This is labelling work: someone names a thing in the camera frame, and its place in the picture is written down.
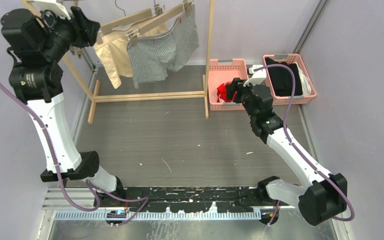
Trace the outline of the wooden hanger for red underwear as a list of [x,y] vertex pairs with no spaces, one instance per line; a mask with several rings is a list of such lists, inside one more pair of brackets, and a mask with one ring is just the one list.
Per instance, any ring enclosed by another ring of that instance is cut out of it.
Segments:
[[76,47],[76,46],[70,46],[69,47],[69,52],[77,57],[78,59],[81,59],[83,57],[83,49],[80,48],[80,47]]

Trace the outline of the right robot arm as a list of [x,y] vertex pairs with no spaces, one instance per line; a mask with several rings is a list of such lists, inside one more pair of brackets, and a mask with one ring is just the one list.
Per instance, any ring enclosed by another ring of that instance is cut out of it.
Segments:
[[273,111],[267,86],[251,85],[236,77],[226,86],[226,98],[243,106],[252,132],[284,160],[300,182],[295,185],[278,176],[261,180],[256,189],[261,204],[268,206],[275,201],[275,212],[280,203],[293,206],[312,226],[329,219],[340,220],[338,215],[352,208],[346,178],[321,166],[295,140],[284,120]]

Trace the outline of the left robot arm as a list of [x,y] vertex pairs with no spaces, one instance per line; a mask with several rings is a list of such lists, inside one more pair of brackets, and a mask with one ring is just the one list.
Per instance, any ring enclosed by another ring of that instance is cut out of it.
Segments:
[[64,110],[63,70],[59,61],[70,47],[91,47],[100,24],[88,19],[73,6],[47,4],[41,16],[17,8],[2,16],[1,33],[9,43],[13,58],[9,84],[26,107],[38,132],[46,168],[42,182],[63,179],[89,181],[98,187],[98,196],[113,206],[121,206],[126,192],[121,180],[100,166],[96,151],[79,152],[71,137]]

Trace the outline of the red underwear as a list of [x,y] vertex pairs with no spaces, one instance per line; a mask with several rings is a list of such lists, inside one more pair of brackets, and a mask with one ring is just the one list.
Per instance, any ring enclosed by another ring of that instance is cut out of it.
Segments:
[[228,98],[228,93],[229,93],[229,86],[231,85],[230,82],[224,82],[222,83],[221,85],[219,85],[217,88],[216,88],[216,102],[217,103],[234,103],[234,99],[235,99],[235,96],[236,96],[236,93],[237,91],[235,90],[233,92],[233,96],[232,98]]

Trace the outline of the beige underwear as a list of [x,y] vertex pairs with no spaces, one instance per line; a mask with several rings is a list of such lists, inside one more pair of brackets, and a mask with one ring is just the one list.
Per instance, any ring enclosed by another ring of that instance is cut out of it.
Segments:
[[136,40],[127,40],[128,30],[112,30],[102,36],[102,44],[93,46],[96,55],[100,59],[114,89],[122,85],[120,76],[132,78],[132,66],[127,52],[129,42],[137,43],[139,37],[162,34],[169,28],[163,23],[144,35],[137,36]]

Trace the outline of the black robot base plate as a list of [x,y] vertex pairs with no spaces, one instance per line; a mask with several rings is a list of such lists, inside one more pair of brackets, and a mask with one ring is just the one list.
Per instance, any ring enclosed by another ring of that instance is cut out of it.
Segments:
[[218,213],[247,213],[257,207],[273,208],[274,200],[262,199],[255,187],[126,187],[128,200],[149,197],[145,213],[206,213],[215,204]]

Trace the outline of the wooden hanger for beige underwear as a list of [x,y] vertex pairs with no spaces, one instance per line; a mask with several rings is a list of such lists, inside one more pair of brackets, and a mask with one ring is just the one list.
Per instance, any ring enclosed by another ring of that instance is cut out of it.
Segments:
[[148,20],[152,17],[159,16],[164,12],[165,8],[166,7],[164,4],[157,4],[154,1],[154,6],[152,8],[146,8],[131,15],[125,15],[122,18],[102,24],[97,34],[96,43],[102,44],[102,37],[104,36],[104,34],[107,34],[108,32],[112,31],[114,28],[132,25],[139,21]]

